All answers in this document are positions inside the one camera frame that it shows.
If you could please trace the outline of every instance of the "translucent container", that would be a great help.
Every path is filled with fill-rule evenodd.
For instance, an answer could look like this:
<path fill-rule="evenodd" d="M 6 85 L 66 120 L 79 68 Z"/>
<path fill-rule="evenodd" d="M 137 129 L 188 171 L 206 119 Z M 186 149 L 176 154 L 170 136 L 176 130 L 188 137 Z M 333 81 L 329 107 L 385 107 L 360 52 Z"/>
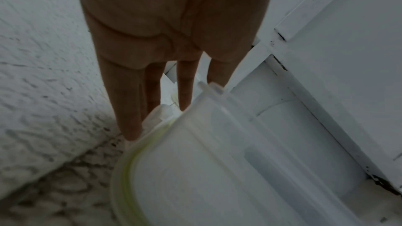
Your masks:
<path fill-rule="evenodd" d="M 116 164 L 122 225 L 358 226 L 354 214 L 217 85 Z"/>

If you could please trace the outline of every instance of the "skin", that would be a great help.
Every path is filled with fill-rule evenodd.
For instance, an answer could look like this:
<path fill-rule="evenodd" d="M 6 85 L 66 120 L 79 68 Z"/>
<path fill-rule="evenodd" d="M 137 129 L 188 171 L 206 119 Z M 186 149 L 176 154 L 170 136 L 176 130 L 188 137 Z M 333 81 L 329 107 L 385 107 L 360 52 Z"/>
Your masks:
<path fill-rule="evenodd" d="M 225 86 L 249 51 L 269 0 L 81 0 L 102 79 L 127 140 L 160 104 L 160 78 L 176 60 L 180 109 L 191 103 L 203 51 L 208 82 Z"/>

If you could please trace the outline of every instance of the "plastic container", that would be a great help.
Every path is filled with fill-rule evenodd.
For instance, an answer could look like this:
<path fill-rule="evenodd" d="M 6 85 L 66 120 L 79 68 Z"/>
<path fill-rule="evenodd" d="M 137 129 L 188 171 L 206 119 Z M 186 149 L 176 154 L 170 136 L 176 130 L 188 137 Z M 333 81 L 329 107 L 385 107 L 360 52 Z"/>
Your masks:
<path fill-rule="evenodd" d="M 122 225 L 361 225 L 232 96 L 202 89 L 116 164 L 111 200 Z"/>

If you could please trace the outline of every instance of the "mottled stone surface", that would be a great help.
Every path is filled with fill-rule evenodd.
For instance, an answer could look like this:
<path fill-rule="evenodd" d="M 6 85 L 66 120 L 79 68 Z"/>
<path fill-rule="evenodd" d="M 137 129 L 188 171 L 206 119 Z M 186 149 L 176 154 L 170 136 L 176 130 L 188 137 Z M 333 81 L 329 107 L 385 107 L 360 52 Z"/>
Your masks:
<path fill-rule="evenodd" d="M 0 0 L 0 199 L 119 134 L 78 0 Z"/>
<path fill-rule="evenodd" d="M 121 141 L 118 136 L 105 142 L 0 202 L 0 225 L 118 225 L 108 186 Z"/>

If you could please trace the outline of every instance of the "hand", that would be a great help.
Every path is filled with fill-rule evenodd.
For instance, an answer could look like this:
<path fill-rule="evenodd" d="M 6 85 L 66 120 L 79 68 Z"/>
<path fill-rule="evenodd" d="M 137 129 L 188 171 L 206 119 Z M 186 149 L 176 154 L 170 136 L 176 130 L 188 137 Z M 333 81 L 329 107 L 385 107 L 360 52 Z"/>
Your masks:
<path fill-rule="evenodd" d="M 81 0 L 102 79 L 127 140 L 160 104 L 166 62 L 177 60 L 180 109 L 191 103 L 201 53 L 208 82 L 225 86 L 244 58 L 269 0 Z"/>

